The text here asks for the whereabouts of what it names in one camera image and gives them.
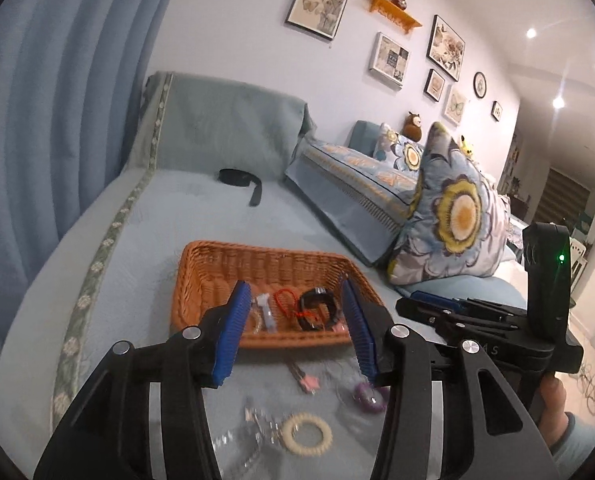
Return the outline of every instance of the woven basket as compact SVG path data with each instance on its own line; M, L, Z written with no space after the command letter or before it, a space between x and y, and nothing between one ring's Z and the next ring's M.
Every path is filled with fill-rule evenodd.
M362 296L381 304L369 281L348 258L333 253L289 251L250 247L222 242L199 241L184 248L177 284L173 293L172 322L178 330L196 325L207 309L225 304L237 280L246 281L253 296L270 293L268 304L277 322L277 333L252 333L247 322L241 348L296 348L350 343L348 333L304 332L295 317L287 318L272 296L280 288L290 288L300 297L316 286L335 293L340 304L340 283L348 276Z

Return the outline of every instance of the metal screw cap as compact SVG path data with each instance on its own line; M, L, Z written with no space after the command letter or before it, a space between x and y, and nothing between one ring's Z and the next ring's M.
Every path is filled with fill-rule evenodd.
M131 349L131 344L128 341L117 341L113 345L113 353L115 355L123 355Z
M182 331L181 335L184 339L192 340L201 336L202 331L199 329L199 326L188 326Z
M394 325L391 327L391 334L400 339L408 337L411 331L404 325Z
M462 343L462 348L469 354L477 354L480 351L480 346L475 341L467 339Z

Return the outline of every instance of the headboard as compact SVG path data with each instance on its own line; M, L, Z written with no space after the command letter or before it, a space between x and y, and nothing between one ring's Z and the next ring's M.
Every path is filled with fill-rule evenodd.
M349 148L356 152L373 156L377 137L379 136L379 124L369 123L368 121L357 121L351 132Z

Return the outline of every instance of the stuffed owl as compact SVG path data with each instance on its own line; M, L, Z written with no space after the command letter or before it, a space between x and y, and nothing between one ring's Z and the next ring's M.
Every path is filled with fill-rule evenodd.
M404 137L413 140L414 142L420 142L421 140L421 118L420 114L414 114L409 112L409 116L404 121L404 127L402 128L402 135Z

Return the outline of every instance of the human hand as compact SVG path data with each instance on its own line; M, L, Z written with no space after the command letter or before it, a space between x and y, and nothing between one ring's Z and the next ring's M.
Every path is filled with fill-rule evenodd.
M539 391L544 399L546 408L544 413L542 413L538 429L546 445L551 447L561 439L569 425L569 418L564 413L566 390L561 380L555 376L548 375L542 378Z

